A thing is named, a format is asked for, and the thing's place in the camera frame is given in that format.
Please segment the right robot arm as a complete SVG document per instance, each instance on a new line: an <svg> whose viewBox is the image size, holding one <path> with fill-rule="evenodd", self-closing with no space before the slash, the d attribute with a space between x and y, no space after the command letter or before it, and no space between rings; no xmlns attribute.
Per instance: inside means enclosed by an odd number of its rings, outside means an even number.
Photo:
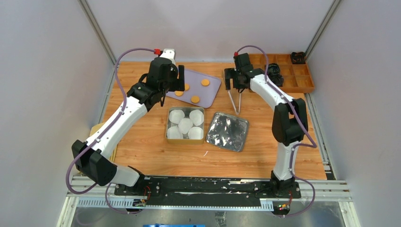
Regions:
<svg viewBox="0 0 401 227"><path fill-rule="evenodd" d="M224 70L226 90L235 89L239 94L250 90L258 94L273 110L272 134L278 143L275 167L271 172L270 191L283 197L295 186L293 165L299 146L308 134L306 103L294 99L271 82L267 71L254 68L249 54L235 53L235 67Z"/></svg>

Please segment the metal tongs grey handle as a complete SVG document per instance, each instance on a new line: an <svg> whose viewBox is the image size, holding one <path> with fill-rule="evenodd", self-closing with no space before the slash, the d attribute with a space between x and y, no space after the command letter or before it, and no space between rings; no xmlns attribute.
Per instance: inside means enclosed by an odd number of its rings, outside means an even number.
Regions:
<svg viewBox="0 0 401 227"><path fill-rule="evenodd" d="M239 115L241 112L242 94L237 91L232 93L231 90L228 90L227 93L235 114Z"/></svg>

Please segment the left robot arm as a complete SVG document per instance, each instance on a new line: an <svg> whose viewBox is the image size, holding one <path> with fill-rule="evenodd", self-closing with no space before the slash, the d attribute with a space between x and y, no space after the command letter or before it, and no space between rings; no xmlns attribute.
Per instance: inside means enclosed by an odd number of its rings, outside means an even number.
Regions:
<svg viewBox="0 0 401 227"><path fill-rule="evenodd" d="M72 145L75 167L99 186L123 184L133 195L144 192L143 174L128 166L119 166L109 157L128 130L157 103L164 104L169 91L184 91L184 66L156 57L134 84L120 107L106 123L85 141Z"/></svg>

